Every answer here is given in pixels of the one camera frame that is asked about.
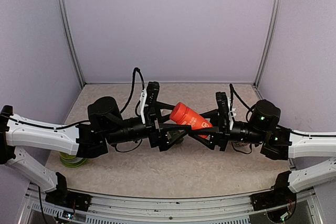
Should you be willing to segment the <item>red pill bottle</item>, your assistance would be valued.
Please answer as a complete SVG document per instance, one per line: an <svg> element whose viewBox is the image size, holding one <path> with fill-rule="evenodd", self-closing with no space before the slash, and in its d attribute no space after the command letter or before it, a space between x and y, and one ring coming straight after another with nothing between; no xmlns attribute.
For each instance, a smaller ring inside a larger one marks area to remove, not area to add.
<svg viewBox="0 0 336 224"><path fill-rule="evenodd" d="M182 102L174 107L170 113L170 120L178 125L189 125L193 130L213 127L208 120Z"/></svg>

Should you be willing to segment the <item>green weekly pill organizer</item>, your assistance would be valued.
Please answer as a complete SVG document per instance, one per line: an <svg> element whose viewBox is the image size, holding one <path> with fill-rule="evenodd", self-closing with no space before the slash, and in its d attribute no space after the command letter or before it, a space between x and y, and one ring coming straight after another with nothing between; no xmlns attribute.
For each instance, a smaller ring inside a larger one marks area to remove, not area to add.
<svg viewBox="0 0 336 224"><path fill-rule="evenodd" d="M184 137L181 137L175 141L175 144L181 144L183 141L184 141Z"/></svg>

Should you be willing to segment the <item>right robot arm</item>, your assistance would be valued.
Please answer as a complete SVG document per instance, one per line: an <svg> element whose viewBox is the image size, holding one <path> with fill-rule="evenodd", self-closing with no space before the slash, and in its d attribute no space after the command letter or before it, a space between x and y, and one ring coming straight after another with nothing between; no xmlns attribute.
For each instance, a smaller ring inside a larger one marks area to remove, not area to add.
<svg viewBox="0 0 336 224"><path fill-rule="evenodd" d="M220 105L217 124L191 130L189 136L208 148L226 148L228 142L258 144L260 152L271 160L288 160L300 157L326 157L319 164L277 176L274 189L269 192L273 205L281 204L292 193L335 179L335 133L301 132L278 124L281 110L267 100L259 100L248 111L247 122L235 121L227 109Z"/></svg>

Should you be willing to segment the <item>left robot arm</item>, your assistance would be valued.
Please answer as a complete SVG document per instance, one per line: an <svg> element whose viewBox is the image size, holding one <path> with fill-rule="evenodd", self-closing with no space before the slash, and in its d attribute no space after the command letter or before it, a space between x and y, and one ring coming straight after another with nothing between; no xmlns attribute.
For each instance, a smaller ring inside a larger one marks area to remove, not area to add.
<svg viewBox="0 0 336 224"><path fill-rule="evenodd" d="M152 147L168 150L177 139L170 131L189 133L189 125L168 124L154 106L140 103L140 117L123 119L113 97L102 97L88 106L88 119L69 125L49 124L24 118L11 105L1 110L1 164L19 170L41 190L66 206L73 201L67 181L27 154L25 146L62 152L78 158L96 158L108 152L108 145L149 139Z"/></svg>

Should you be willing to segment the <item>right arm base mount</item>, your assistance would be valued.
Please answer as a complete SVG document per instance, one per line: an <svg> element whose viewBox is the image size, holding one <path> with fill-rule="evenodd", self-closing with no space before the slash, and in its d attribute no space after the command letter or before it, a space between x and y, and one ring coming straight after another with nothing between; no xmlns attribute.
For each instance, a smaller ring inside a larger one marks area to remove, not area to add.
<svg viewBox="0 0 336 224"><path fill-rule="evenodd" d="M282 206L297 200L297 194L288 188L274 189L250 196L254 211Z"/></svg>

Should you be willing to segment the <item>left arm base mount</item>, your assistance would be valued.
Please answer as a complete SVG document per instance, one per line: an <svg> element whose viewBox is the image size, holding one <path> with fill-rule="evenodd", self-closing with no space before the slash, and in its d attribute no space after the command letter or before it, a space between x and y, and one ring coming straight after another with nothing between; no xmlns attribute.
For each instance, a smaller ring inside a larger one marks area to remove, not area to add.
<svg viewBox="0 0 336 224"><path fill-rule="evenodd" d="M55 190L46 194L45 201L57 206L87 212L92 197L88 194L67 190L65 193Z"/></svg>

